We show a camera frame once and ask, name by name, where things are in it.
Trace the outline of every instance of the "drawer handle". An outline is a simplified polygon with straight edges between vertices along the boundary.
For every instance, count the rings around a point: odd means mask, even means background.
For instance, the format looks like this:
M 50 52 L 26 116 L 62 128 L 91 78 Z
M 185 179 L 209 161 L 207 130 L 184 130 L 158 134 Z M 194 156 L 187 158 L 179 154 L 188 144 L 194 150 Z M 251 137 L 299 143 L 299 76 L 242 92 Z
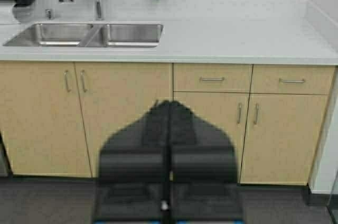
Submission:
M 303 79 L 303 80 L 283 80 L 282 78 L 279 78 L 279 82 L 282 82 L 282 83 L 305 83 L 306 80 Z
M 237 124 L 241 123 L 242 118 L 242 104 L 238 104 L 238 117 L 237 117 Z
M 253 121 L 254 125 L 258 124 L 258 115 L 259 115 L 259 104 L 256 104 L 256 115 L 255 115 L 255 121 Z
M 85 71 L 84 70 L 81 71 L 81 82 L 82 82 L 83 92 L 87 92 L 88 89 L 86 88 L 86 84 L 85 84 Z
M 203 78 L 203 77 L 201 77 L 200 78 L 200 81 L 224 81 L 224 80 L 225 80 L 224 77 L 222 77 L 222 78 Z
M 66 88 L 67 92 L 69 93 L 69 92 L 71 92 L 72 90 L 70 89 L 69 84 L 68 84 L 68 73 L 69 73 L 68 70 L 66 70 L 66 71 L 64 72 L 64 84 L 65 84 L 65 88 Z

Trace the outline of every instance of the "white countertop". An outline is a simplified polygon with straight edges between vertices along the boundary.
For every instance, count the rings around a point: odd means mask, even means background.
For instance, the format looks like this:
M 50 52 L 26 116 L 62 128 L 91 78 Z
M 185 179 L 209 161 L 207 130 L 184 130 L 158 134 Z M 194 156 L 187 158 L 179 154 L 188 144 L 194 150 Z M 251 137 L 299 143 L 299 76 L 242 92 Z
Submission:
M 46 23 L 51 22 L 67 21 L 56 19 Z M 6 41 L 35 22 L 2 25 L 0 26 L 0 61 L 338 65 L 338 52 L 302 18 L 269 20 L 196 18 L 180 21 L 135 22 L 164 25 L 158 47 L 143 49 L 4 47 Z

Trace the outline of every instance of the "sink basin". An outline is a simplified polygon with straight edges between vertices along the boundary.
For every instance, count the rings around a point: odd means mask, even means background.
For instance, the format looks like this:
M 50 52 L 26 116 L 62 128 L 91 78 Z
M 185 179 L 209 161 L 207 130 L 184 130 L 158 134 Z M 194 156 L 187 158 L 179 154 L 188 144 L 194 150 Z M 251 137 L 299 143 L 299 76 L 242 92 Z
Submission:
M 92 24 L 35 24 L 4 46 L 77 46 Z
M 108 47 L 157 47 L 162 25 L 106 25 Z
M 159 24 L 35 24 L 4 46 L 154 48 L 162 31 Z

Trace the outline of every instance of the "gray carpet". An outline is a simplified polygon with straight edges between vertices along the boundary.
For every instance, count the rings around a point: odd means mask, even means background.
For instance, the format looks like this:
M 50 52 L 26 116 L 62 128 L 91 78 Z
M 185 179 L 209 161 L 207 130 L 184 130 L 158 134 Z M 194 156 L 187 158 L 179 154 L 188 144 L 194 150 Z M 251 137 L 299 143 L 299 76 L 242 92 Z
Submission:
M 241 187 L 246 224 L 331 224 L 325 207 L 308 207 L 301 189 Z M 0 179 L 1 224 L 90 224 L 95 184 Z

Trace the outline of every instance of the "kitchen sink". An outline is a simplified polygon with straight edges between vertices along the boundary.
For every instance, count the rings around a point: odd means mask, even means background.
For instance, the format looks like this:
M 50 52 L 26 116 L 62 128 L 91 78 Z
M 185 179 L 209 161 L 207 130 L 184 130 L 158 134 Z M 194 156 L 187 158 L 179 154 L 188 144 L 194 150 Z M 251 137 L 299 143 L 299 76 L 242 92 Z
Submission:
M 92 24 L 34 24 L 4 46 L 77 46 Z
M 159 24 L 35 24 L 4 46 L 154 48 L 162 31 Z

